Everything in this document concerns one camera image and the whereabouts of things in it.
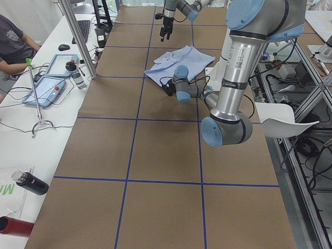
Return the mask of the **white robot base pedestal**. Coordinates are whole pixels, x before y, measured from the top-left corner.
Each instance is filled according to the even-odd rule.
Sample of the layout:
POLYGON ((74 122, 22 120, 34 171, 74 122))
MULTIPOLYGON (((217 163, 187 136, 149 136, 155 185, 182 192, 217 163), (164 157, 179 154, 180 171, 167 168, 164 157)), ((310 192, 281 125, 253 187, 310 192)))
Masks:
POLYGON ((214 91, 219 91, 222 85, 222 79, 225 73, 226 65, 228 63, 229 50, 231 47, 230 29, 227 28, 224 44, 220 54, 220 59, 214 67, 207 67, 205 75, 210 76, 207 83, 214 91))

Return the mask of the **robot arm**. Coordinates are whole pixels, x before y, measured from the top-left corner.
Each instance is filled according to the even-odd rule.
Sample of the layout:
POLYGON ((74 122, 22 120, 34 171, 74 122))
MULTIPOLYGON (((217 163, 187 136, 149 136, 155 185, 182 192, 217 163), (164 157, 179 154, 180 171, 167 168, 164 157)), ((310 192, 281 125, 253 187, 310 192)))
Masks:
POLYGON ((179 10, 183 15, 186 16, 191 22, 193 22, 198 13, 207 5, 210 5, 213 1, 205 0, 197 0, 192 4, 189 4, 185 0, 167 0, 164 1, 163 11, 162 13, 155 14, 155 19, 163 20, 163 26, 160 29, 160 37, 163 42, 166 38, 169 40, 172 32, 173 32, 173 22, 175 20, 175 12, 179 10))
POLYGON ((188 81, 178 67, 169 80, 180 102, 200 98, 210 109, 201 135, 210 146, 240 144, 252 135, 252 123, 239 111, 249 77, 267 43, 299 37, 304 31, 306 1, 232 1, 226 15, 231 45, 219 93, 188 81))

